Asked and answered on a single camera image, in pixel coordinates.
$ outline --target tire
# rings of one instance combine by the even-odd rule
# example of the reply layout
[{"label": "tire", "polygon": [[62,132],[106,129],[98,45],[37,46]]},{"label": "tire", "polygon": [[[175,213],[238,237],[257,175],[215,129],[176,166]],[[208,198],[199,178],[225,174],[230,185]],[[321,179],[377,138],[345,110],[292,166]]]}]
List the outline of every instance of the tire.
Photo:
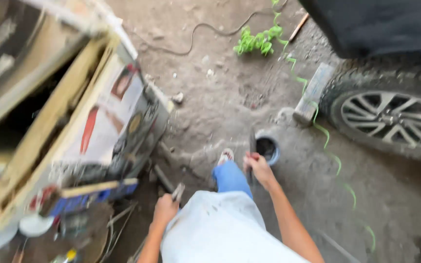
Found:
[{"label": "tire", "polygon": [[345,61],[323,90],[320,111],[353,141],[421,160],[421,54]]}]

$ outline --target car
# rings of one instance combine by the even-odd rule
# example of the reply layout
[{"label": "car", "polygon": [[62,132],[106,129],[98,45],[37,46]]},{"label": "car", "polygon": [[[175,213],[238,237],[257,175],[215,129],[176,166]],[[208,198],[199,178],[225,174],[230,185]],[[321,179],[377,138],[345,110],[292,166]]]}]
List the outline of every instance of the car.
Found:
[{"label": "car", "polygon": [[75,212],[114,191],[53,208],[54,193],[118,185],[124,194],[127,183],[134,191],[168,120],[120,25],[87,28],[43,10],[0,0],[0,247],[25,218]]},{"label": "car", "polygon": [[300,3],[346,59],[320,111],[355,142],[421,160],[421,1]]}]

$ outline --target blue jeans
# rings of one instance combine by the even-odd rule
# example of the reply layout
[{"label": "blue jeans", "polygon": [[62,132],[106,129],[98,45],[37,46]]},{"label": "blue jeans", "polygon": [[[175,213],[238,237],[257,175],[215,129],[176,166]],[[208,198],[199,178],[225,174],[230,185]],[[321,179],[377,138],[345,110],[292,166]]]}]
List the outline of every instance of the blue jeans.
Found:
[{"label": "blue jeans", "polygon": [[215,167],[212,170],[212,176],[217,181],[219,193],[243,191],[253,199],[246,176],[234,161],[229,160]]}]

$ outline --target dirt ground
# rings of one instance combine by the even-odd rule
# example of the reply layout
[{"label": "dirt ground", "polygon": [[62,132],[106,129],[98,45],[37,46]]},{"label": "dirt ground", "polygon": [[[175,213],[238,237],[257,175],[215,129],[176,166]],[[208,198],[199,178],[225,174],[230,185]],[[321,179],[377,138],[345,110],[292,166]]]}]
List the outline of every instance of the dirt ground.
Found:
[{"label": "dirt ground", "polygon": [[[148,48],[132,34],[183,52],[190,46],[194,25],[207,22],[231,31],[253,11],[270,7],[269,0],[108,3],[131,33],[143,73],[167,95],[184,93],[183,104],[171,114],[164,142],[175,147],[174,156],[186,160],[195,173],[182,173],[176,164],[167,168],[174,183],[184,181],[187,185],[185,200],[198,189],[212,188],[211,169],[222,148],[232,148],[236,158],[241,158],[252,125],[278,139],[282,155],[274,166],[275,175],[326,262],[421,263],[421,162],[358,146],[324,123],[331,133],[329,148],[342,160],[340,177],[355,191],[356,209],[352,211],[352,195],[334,179],[337,164],[323,153],[324,135],[313,128],[297,127],[290,116],[277,118],[283,107],[296,106],[302,92],[302,85],[290,74],[291,64],[279,61],[280,44],[274,44],[274,54],[268,57],[257,52],[238,57],[232,48],[239,34],[223,37],[201,27],[189,55],[176,56]],[[278,20],[284,28],[282,38],[288,39],[303,15],[300,4],[288,0]],[[272,20],[273,15],[256,15],[248,25],[252,32],[261,32],[272,26]],[[286,52],[297,59],[295,73],[308,80],[319,63],[340,63],[312,20]],[[153,187],[145,189],[154,191]],[[280,239],[270,198],[263,189],[252,191],[267,230]],[[125,262],[143,239],[153,202],[143,203],[142,211],[142,216],[136,215],[137,223],[127,227],[128,234],[112,262]],[[367,226],[375,234],[374,247]]]}]

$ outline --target wooden stick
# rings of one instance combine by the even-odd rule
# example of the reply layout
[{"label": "wooden stick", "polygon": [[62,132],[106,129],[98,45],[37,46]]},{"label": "wooden stick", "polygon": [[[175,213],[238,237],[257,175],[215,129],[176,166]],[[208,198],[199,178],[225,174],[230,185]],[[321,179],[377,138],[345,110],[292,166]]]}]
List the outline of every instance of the wooden stick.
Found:
[{"label": "wooden stick", "polygon": [[306,14],[303,19],[300,21],[300,24],[298,24],[297,28],[295,28],[295,31],[292,33],[292,35],[289,38],[289,42],[292,42],[293,39],[297,36],[298,32],[300,31],[300,28],[304,25],[304,23],[308,20],[308,17],[310,17],[310,14]]}]

